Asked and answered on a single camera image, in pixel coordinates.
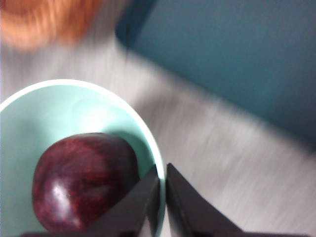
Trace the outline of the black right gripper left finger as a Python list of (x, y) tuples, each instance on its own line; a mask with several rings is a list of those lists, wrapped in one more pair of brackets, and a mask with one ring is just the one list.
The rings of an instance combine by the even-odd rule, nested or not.
[(155, 165), (113, 208), (81, 232), (33, 232), (23, 237), (155, 237), (160, 181)]

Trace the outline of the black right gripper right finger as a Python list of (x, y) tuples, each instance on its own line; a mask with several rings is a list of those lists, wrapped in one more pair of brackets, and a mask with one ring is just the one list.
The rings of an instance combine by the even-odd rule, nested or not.
[(245, 232), (206, 201), (171, 163), (166, 168), (166, 204), (173, 237), (303, 237)]

